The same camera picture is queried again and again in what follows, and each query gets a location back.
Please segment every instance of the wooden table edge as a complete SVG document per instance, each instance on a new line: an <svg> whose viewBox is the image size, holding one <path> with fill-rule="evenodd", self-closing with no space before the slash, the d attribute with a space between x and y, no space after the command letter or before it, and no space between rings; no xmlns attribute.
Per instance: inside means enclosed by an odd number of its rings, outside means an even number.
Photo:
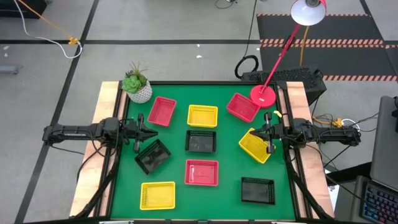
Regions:
<svg viewBox="0 0 398 224"><path fill-rule="evenodd" d="M101 89L98 95L98 101L94 113L93 123L99 122L104 118L112 117L113 109L116 103L116 95L118 94L119 82L102 82ZM287 91L290 98L290 104L294 118L305 118L311 121L311 114L307 103L307 97L302 82L287 82ZM282 106L282 113L286 112L283 93L279 91L280 104ZM124 101L126 93L123 92L121 96L121 106L118 111L118 118L122 119L124 111ZM90 141L86 146L86 152L83 161L93 153L94 149ZM333 207L329 196L328 187L326 184L325 173L322 166L322 160L318 152L315 152L311 147L305 147L300 150L302 157L302 164L305 173L305 180L307 187L311 194L315 197L317 202L327 212L327 214L334 217ZM100 155L95 155L91 161L87 162L86 166L82 168L79 181L76 186L75 196L73 198L70 215L79 213L87 202L91 199L95 191L98 189L100 182L101 170L104 159ZM110 160L109 167L112 166L113 158ZM306 217L303 195L296 186L298 208L301 217ZM108 205L109 186L106 189L101 204L99 215L106 215L106 207Z"/></svg>

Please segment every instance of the green tabletop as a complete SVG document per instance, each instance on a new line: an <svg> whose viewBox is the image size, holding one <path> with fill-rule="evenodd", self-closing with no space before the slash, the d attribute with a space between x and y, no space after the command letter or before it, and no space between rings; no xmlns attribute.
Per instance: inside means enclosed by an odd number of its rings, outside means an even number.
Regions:
<svg viewBox="0 0 398 224"><path fill-rule="evenodd" d="M149 102L130 102L127 118L143 113L148 118L156 96L177 101L169 127L146 121L146 126L159 135L141 144L141 150L159 138L170 150L171 157L153 173L146 175L137 165L132 145L123 146L116 181L111 218L149 219L294 219L289 179L282 158L282 143L276 141L275 154L265 164L258 163L239 147L239 140L249 128L264 124L263 114L276 110L260 110L254 121L245 123L229 114L226 105L238 92L248 96L252 86L247 85L153 85ZM189 105L218 107L218 125L215 128L194 128L187 124ZM273 116L272 123L278 122ZM185 151L187 130L217 132L217 150L213 154ZM208 159L219 162L217 187L184 184L185 161ZM241 201L241 177L272 179L275 182L275 205ZM143 182L175 182L175 209L140 210Z"/></svg>

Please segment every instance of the desk lamp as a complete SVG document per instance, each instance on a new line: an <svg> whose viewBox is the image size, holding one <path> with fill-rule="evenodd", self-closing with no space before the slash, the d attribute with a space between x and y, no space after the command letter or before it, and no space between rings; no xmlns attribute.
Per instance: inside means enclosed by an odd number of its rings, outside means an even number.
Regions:
<svg viewBox="0 0 398 224"><path fill-rule="evenodd" d="M326 2L325 0L297 0L293 3L290 14L297 23L292 35L289 36L287 42L283 46L282 52L279 54L279 58L265 84L255 86L250 92L250 99L262 109L271 107L276 101L275 92L268 84L280 64L280 61L285 56L286 51L289 50L297 31L299 31L301 25L312 26L322 21L326 16Z"/></svg>

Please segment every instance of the floor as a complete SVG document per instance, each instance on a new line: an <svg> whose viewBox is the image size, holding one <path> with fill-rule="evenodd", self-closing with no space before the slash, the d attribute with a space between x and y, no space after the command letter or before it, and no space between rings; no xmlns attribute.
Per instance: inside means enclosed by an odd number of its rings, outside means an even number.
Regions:
<svg viewBox="0 0 398 224"><path fill-rule="evenodd" d="M97 0L53 0L44 16L76 37L81 37L90 9ZM259 1L257 13L288 13L293 0ZM398 40L396 0L366 0L384 40ZM227 2L220 0L220 6ZM239 0L228 9L217 9L214 0L99 0L87 40L132 41L125 44L86 44L60 114L61 124L89 124L100 83L120 80L129 62L140 61L150 80L236 80L234 67L243 56L254 0ZM329 0L330 14L364 13L359 0ZM63 40L59 31L40 20L29 19L33 35ZM0 75L0 222L14 223L42 146L42 130L53 117L72 61L56 45L2 44L4 40L30 40L21 20L0 18L0 63L20 66L18 75ZM252 39L259 33L254 20ZM257 44L249 54L259 55ZM65 45L68 55L76 47ZM252 68L245 63L239 72ZM326 82L315 114L359 120L378 110L382 95L398 95L396 82ZM372 129L376 120L361 124ZM374 134L364 133L362 143L343 153L334 163L338 169L371 160ZM83 152L85 142L65 142L67 149ZM322 151L333 157L343 149L325 144ZM78 154L54 149L49 153L25 222L68 218L82 162Z"/></svg>

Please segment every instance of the red basket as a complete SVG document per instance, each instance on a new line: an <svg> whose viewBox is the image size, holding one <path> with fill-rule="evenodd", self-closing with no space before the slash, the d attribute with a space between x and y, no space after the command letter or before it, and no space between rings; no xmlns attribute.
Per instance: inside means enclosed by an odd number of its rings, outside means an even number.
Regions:
<svg viewBox="0 0 398 224"><path fill-rule="evenodd" d="M158 96L150 110L148 122L168 127L177 102Z"/></svg>
<svg viewBox="0 0 398 224"><path fill-rule="evenodd" d="M185 184L218 185L218 161L187 159L185 166Z"/></svg>
<svg viewBox="0 0 398 224"><path fill-rule="evenodd" d="M226 109L231 114L248 123L253 121L260 109L260 106L255 104L249 98L246 98L239 93L235 93L231 101L226 106Z"/></svg>

